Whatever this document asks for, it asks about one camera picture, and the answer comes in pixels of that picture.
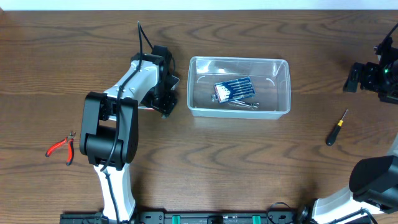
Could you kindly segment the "blue screwdriver set case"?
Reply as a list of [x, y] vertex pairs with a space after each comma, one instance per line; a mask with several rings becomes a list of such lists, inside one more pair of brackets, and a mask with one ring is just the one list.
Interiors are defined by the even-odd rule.
[[213, 98], [219, 103], [242, 100], [254, 97], [256, 92], [250, 77], [232, 79], [224, 82], [215, 83], [215, 94]]

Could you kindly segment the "silver double ring wrench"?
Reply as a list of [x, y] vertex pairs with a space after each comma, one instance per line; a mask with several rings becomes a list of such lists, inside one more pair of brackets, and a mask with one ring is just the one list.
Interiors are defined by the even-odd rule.
[[250, 108], [252, 110], [257, 110], [259, 107], [259, 103], [247, 103], [247, 102], [241, 101], [241, 100], [228, 101], [227, 104], [230, 104], [233, 106]]

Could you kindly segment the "small claw hammer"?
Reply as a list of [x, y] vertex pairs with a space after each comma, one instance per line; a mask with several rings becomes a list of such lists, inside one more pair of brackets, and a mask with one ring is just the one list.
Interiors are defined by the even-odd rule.
[[157, 111], [161, 114], [162, 119], [167, 119], [169, 117], [169, 113], [166, 113], [164, 110], [158, 109], [158, 108], [152, 108], [152, 107], [146, 107], [146, 106], [138, 106], [139, 110], [146, 110], [146, 111]]

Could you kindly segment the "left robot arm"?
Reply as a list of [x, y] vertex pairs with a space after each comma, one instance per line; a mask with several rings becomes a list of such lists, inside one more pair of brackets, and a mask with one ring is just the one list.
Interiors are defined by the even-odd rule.
[[80, 152], [93, 165], [104, 198], [101, 223], [131, 223], [136, 210], [130, 164], [139, 142], [139, 106], [168, 118], [177, 104], [179, 79], [170, 71], [174, 59], [167, 47], [137, 53], [129, 70], [103, 93], [85, 98]]

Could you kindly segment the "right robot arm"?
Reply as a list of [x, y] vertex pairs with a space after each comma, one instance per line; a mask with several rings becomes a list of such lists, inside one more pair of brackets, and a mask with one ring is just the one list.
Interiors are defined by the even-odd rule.
[[[397, 103], [397, 49], [387, 34], [374, 47], [377, 63], [354, 63], [343, 86], [344, 92], [358, 88], [377, 93], [381, 102]], [[304, 205], [295, 223], [375, 223], [375, 215], [397, 211], [397, 144], [382, 157], [360, 160], [349, 184], [329, 197]]]

